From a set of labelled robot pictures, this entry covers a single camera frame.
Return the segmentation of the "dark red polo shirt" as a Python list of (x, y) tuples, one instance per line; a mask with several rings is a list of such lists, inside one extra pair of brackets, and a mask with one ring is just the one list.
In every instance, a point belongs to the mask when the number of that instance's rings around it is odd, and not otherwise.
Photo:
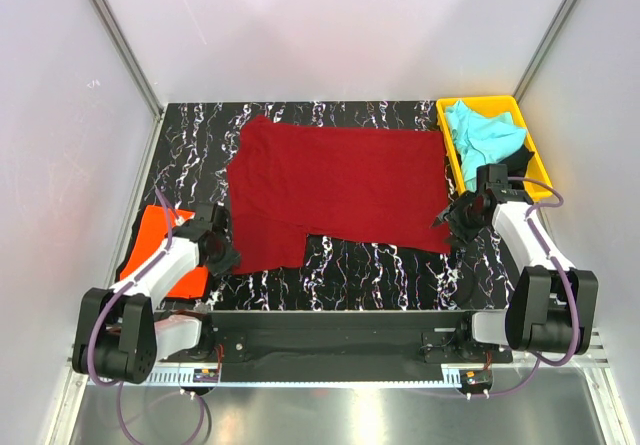
[(445, 161), (439, 132), (251, 120), (227, 167), (235, 274), (301, 267), (310, 235), (449, 253)]

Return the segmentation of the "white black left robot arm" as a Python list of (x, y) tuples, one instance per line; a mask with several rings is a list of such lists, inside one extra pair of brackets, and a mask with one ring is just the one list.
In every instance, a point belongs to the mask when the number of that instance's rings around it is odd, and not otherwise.
[(107, 289), (82, 297), (72, 368), (101, 386), (140, 384), (156, 362), (185, 352), (196, 361), (215, 351), (212, 320), (193, 311), (156, 316), (169, 296), (190, 297), (209, 277), (224, 276), (240, 261), (229, 239), (229, 211), (219, 203), (193, 211), (148, 205), (134, 224), (134, 242)]

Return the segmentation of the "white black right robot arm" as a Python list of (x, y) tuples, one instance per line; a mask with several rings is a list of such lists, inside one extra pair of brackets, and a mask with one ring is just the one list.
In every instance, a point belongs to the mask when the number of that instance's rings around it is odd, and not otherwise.
[(476, 361), (490, 345), (529, 352), (551, 366), (567, 364), (589, 348), (598, 293), (591, 271), (580, 270), (543, 229), (536, 204), (524, 190), (504, 186), (464, 192), (435, 218), (446, 224), (448, 241), (467, 245), (492, 229), (511, 254), (519, 278), (504, 311), (474, 312), (454, 349)]

